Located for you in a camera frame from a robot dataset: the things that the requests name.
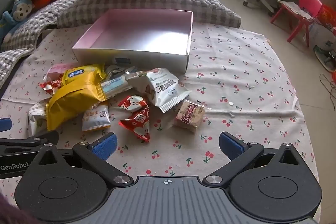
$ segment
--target black wire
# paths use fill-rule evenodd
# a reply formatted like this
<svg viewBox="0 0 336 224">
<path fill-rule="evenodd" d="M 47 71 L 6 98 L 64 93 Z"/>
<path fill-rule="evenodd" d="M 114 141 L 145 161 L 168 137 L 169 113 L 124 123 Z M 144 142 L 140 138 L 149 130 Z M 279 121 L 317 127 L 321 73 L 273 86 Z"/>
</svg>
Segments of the black wire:
<svg viewBox="0 0 336 224">
<path fill-rule="evenodd" d="M 323 75 L 324 78 L 329 82 L 330 87 L 331 87 L 331 90 L 328 90 L 328 88 L 325 86 L 325 84 L 322 83 L 321 75 Z M 320 82 L 321 82 L 321 84 L 325 87 L 325 89 L 329 92 L 330 101 L 333 103 L 334 110 L 336 111 L 336 109 L 335 109 L 335 103 L 334 103 L 333 99 L 331 99 L 331 97 L 333 97 L 334 99 L 336 99 L 336 97 L 335 97 L 334 95 L 331 94 L 331 93 L 333 92 L 333 90 L 336 90 L 335 82 L 334 82 L 334 81 L 331 81 L 331 82 L 330 82 L 330 81 L 327 79 L 327 77 L 326 77 L 323 73 L 320 74 Z"/>
</svg>

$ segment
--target chair backrest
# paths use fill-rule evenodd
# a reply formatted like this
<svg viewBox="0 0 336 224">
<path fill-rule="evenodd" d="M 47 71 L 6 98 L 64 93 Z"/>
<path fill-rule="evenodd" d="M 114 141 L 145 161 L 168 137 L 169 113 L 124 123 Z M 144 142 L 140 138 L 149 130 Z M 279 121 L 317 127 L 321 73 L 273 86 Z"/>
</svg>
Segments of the chair backrest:
<svg viewBox="0 0 336 224">
<path fill-rule="evenodd" d="M 312 17 L 316 17 L 322 9 L 322 2 L 319 0 L 299 0 L 299 7 L 306 10 Z"/>
</svg>

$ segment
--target open cardboard box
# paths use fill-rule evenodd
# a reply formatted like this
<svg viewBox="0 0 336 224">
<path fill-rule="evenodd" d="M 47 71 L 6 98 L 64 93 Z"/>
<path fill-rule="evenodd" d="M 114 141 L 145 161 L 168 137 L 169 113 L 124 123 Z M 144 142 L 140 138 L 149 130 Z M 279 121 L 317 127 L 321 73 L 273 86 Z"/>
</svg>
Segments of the open cardboard box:
<svg viewBox="0 0 336 224">
<path fill-rule="evenodd" d="M 193 13 L 168 9 L 111 9 L 72 47 L 81 64 L 118 64 L 185 73 Z"/>
</svg>

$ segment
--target yellow snack package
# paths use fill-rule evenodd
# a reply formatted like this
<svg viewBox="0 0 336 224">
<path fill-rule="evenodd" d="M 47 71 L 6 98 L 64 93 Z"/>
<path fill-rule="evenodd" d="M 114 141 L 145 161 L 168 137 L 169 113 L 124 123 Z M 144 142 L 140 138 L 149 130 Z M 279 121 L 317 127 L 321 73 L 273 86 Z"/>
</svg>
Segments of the yellow snack package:
<svg viewBox="0 0 336 224">
<path fill-rule="evenodd" d="M 96 77 L 98 82 L 104 80 L 106 77 L 104 64 L 93 64 L 67 70 L 62 77 L 62 84 L 67 85 L 77 79 L 78 76 L 91 71 L 97 71 Z"/>
<path fill-rule="evenodd" d="M 61 87 L 47 104 L 47 128 L 55 130 L 63 122 L 85 112 L 106 97 L 97 81 L 98 72 L 91 71 L 76 77 Z"/>
</svg>

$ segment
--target gray and white quilt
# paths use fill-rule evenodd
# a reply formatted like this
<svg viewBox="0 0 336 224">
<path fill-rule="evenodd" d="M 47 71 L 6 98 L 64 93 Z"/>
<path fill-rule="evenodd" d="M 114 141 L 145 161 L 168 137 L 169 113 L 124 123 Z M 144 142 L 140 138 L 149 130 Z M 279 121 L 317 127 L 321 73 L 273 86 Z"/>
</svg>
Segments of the gray and white quilt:
<svg viewBox="0 0 336 224">
<path fill-rule="evenodd" d="M 108 9 L 157 8 L 190 10 L 194 21 L 239 28 L 241 18 L 218 0 L 57 0 L 31 15 L 0 52 L 0 87 L 14 65 L 36 49 L 37 39 L 48 26 L 58 28 L 92 24 Z"/>
</svg>

